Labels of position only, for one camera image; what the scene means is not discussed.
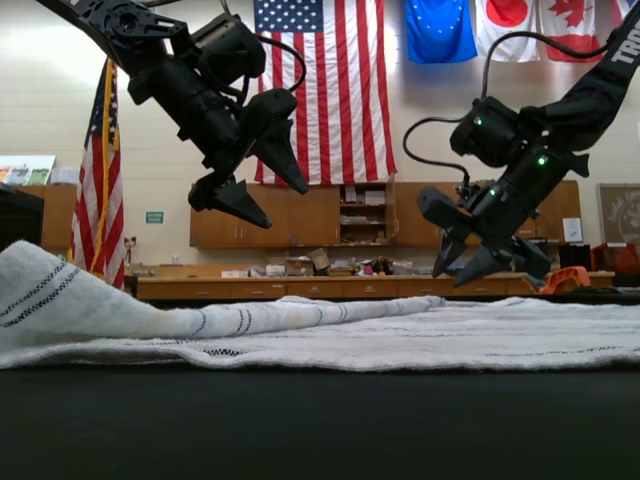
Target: european union flag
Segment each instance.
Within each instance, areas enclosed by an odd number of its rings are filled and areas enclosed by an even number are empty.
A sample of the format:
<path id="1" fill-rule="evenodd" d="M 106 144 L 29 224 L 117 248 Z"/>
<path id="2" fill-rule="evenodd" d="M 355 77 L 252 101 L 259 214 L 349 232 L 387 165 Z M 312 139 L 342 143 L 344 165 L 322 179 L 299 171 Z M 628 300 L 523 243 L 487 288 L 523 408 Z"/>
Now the european union flag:
<path id="1" fill-rule="evenodd" d="M 468 0 L 405 0 L 409 60 L 464 62 L 478 53 Z"/>

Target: striped towel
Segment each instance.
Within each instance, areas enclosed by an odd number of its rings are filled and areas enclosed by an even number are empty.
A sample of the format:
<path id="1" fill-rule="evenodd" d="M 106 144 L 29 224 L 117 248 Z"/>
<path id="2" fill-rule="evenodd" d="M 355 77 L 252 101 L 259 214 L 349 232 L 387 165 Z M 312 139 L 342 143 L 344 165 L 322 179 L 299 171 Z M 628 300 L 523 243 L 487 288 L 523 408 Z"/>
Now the striped towel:
<path id="1" fill-rule="evenodd" d="M 0 253 L 0 368 L 167 361 L 348 371 L 637 364 L 640 307 L 286 297 L 162 311 L 28 243 Z"/>

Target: exit sign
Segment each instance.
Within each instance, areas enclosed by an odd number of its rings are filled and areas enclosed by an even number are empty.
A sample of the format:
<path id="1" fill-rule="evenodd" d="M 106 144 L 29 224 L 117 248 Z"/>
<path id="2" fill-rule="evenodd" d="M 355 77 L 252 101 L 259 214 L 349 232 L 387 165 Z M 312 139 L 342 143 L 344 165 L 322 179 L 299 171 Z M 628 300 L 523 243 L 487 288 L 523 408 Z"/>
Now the exit sign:
<path id="1" fill-rule="evenodd" d="M 147 224 L 162 225 L 164 223 L 164 212 L 146 212 Z"/>

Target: wall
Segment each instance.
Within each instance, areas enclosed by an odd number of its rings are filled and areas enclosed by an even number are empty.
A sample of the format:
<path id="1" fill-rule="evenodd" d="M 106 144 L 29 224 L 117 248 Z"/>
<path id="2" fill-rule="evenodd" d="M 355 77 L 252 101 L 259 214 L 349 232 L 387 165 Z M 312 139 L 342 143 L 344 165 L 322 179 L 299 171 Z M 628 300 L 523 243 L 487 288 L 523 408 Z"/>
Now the wall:
<path id="1" fill-rule="evenodd" d="M 229 2 L 252 24 L 252 2 Z M 408 159 L 402 135 L 417 119 L 462 116 L 479 94 L 482 60 L 454 65 L 416 65 L 407 60 L 404 1 L 387 0 L 386 57 L 392 136 L 398 179 L 459 180 L 453 170 L 424 166 Z M 608 15 L 598 2 L 599 32 L 606 39 Z M 189 22 L 195 31 L 220 12 L 213 0 L 185 0 L 163 7 L 161 13 Z M 59 166 L 78 167 L 95 87 L 104 55 L 81 32 L 35 1 L 0 0 L 0 155 L 56 154 Z M 559 99 L 590 67 L 541 61 L 491 67 L 491 95 L 518 109 Z M 615 123 L 591 151 L 589 179 L 580 179 L 585 240 L 601 241 L 596 184 L 639 182 L 638 115 L 640 80 L 635 80 Z M 263 259 L 261 251 L 200 252 L 188 246 L 191 182 L 204 174 L 201 155 L 176 137 L 177 128 L 150 101 L 133 105 L 120 76 L 120 125 L 123 145 L 126 232 L 137 235 L 137 259 L 166 263 L 172 255 L 182 262 L 250 263 Z M 495 178 L 500 172 L 449 150 L 451 126 L 427 126 L 412 139 L 414 151 L 428 158 L 460 162 L 475 178 Z M 246 161 L 239 178 L 251 180 L 255 162 Z M 146 210 L 164 210 L 165 224 L 145 225 Z M 421 255 L 421 252 L 405 252 Z"/>

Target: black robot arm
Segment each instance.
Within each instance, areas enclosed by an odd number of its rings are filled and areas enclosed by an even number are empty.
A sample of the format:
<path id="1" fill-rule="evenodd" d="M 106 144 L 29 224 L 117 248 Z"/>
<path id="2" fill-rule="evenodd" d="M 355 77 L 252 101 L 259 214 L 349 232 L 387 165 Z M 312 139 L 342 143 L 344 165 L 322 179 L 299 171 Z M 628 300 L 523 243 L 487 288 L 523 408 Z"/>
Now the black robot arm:
<path id="1" fill-rule="evenodd" d="M 434 188 L 421 193 L 418 205 L 424 218 L 444 231 L 435 276 L 448 271 L 471 234 L 478 235 L 482 245 L 456 276 L 456 286 L 509 271 L 514 260 L 536 278 L 549 272 L 551 263 L 542 251 L 514 234 L 527 218 L 536 218 L 537 207 L 569 171 L 589 176 L 589 156 L 576 152 L 600 139 L 622 105 L 640 63 L 640 3 L 611 34 L 606 52 L 550 105 L 517 113 L 493 97 L 474 101 L 451 136 L 451 147 L 459 155 L 475 155 L 490 167 L 506 170 L 497 181 L 461 185 L 458 205 Z"/>
<path id="2" fill-rule="evenodd" d="M 36 1 L 91 37 L 129 74 L 135 103 L 153 97 L 180 127 L 180 139 L 205 155 L 202 163 L 213 172 L 189 194 L 195 210 L 215 208 L 268 228 L 271 222 L 246 183 L 233 175 L 250 155 L 296 191 L 308 191 L 289 141 L 295 97 L 278 88 L 244 105 L 246 90 L 231 87 L 265 69 L 259 37 L 238 16 L 222 14 L 190 34 L 186 23 L 130 0 Z"/>

